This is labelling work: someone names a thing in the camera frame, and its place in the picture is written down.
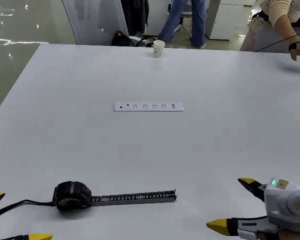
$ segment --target power strip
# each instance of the power strip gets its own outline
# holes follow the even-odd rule
[[[113,105],[115,112],[182,112],[182,102],[140,102],[116,101]]]

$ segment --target tape measure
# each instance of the tape measure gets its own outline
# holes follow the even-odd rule
[[[52,201],[38,202],[25,199],[0,209],[0,215],[23,204],[56,207],[60,211],[69,211],[92,206],[171,203],[176,199],[176,190],[92,196],[91,190],[82,182],[66,181],[55,187]]]

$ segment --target shiny floor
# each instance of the shiny floor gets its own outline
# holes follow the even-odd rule
[[[233,39],[207,40],[205,49],[238,50],[247,32],[247,21],[255,11],[244,7]],[[191,21],[185,20],[184,27],[189,30]],[[192,48],[189,36],[180,29],[169,47]],[[62,1],[0,0],[0,104],[40,43],[76,43]]]

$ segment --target jeans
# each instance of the jeans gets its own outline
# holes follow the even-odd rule
[[[191,43],[196,47],[201,47],[206,43],[205,21],[206,21],[206,0],[192,1],[192,38]],[[171,6],[169,17],[158,35],[158,39],[166,43],[170,42],[180,17],[186,7],[188,0],[174,0]]]

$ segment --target black cable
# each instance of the black cable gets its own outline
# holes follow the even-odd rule
[[[25,199],[25,200],[22,200],[22,201],[18,201],[14,204],[11,204],[9,206],[5,206],[4,208],[1,208],[0,209],[0,215],[6,213],[7,211],[11,210],[11,209],[14,209],[20,205],[23,205],[23,204],[31,204],[31,205],[38,205],[38,206],[49,206],[49,207],[54,207],[55,204],[51,201],[51,202],[39,202],[39,201],[32,201],[32,200],[28,200],[28,199]]]
[[[283,41],[285,41],[285,40],[294,38],[294,37],[299,36],[299,35],[300,35],[300,33],[298,33],[298,34],[296,34],[296,35],[294,35],[294,36],[287,37],[287,38],[285,38],[285,39],[282,39],[282,40],[280,40],[280,41],[277,41],[277,42],[275,42],[275,43],[272,43],[272,44],[270,44],[269,46],[266,46],[266,47],[264,47],[264,48],[259,49],[258,51],[254,51],[254,52],[255,52],[255,53],[256,53],[256,52],[260,52],[260,51],[263,50],[263,49],[269,48],[269,47],[271,47],[271,46],[273,46],[273,45],[276,45],[276,44],[278,44],[278,43],[281,43],[281,42],[283,42]]]

